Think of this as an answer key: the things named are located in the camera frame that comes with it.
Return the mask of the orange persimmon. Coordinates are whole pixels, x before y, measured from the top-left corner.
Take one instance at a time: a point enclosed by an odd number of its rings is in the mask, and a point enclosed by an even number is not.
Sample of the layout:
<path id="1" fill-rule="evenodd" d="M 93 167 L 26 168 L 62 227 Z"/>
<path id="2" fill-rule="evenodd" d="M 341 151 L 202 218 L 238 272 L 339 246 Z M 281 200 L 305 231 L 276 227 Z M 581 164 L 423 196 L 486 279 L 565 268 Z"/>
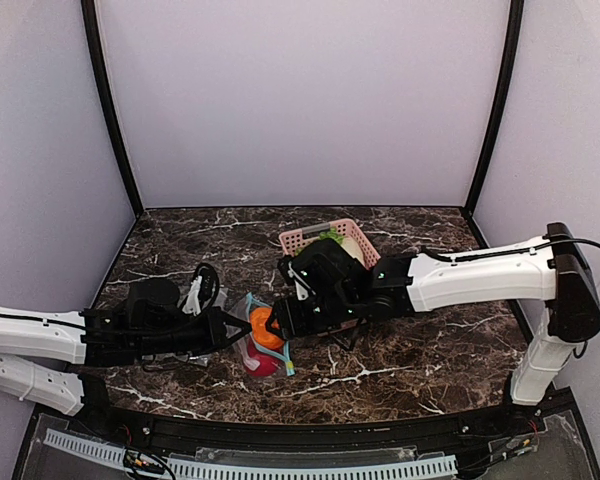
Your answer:
<path id="1" fill-rule="evenodd" d="M 257 307 L 249 314 L 249 321 L 252 326 L 252 335 L 254 341 L 260 346 L 269 350 L 279 350 L 283 347 L 284 341 L 274 333 L 269 333 L 265 329 L 271 307 Z"/>

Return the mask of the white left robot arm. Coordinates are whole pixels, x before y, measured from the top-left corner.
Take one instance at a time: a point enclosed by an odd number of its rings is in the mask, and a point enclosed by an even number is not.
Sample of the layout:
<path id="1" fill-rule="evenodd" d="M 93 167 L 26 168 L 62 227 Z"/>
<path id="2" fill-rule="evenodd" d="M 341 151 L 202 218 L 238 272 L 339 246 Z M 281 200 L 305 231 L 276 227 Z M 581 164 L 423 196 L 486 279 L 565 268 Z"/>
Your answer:
<path id="1" fill-rule="evenodd" d="M 0 391 L 67 416 L 105 411 L 103 380 L 37 364 L 46 358 L 91 368 L 161 355 L 204 356 L 232 346 L 249 323 L 222 310 L 216 280 L 198 276 L 186 299 L 170 280 L 133 284 L 112 309 L 43 313 L 0 307 Z"/>

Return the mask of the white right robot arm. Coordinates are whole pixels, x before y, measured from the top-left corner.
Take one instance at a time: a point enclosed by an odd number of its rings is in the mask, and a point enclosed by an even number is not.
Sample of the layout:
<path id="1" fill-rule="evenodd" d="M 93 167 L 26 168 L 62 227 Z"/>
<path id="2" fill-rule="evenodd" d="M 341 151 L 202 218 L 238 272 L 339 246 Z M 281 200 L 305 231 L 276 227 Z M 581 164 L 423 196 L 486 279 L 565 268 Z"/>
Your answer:
<path id="1" fill-rule="evenodd" d="M 539 300 L 544 309 L 506 399 L 538 405 L 576 346 L 600 332 L 600 297 L 581 248 L 560 222 L 542 236 L 504 247 L 384 256 L 369 266 L 332 238 L 285 256 L 279 269 L 296 293 L 274 303 L 267 332 L 289 341 L 340 329 L 353 320 L 410 317 L 453 305 Z"/>

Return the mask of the clear zip bag blue zipper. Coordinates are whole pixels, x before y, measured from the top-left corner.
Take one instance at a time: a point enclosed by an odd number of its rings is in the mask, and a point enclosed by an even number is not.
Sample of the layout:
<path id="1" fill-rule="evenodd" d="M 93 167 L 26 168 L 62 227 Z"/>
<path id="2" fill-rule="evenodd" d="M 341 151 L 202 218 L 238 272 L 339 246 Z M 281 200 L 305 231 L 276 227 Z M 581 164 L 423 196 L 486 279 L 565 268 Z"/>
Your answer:
<path id="1" fill-rule="evenodd" d="M 230 310 L 230 314 L 247 321 L 252 328 L 233 345 L 233 351 L 244 373 L 256 380 L 292 377 L 296 373 L 290 343 L 266 329 L 271 313 L 272 307 L 252 293 L 247 293 Z"/>

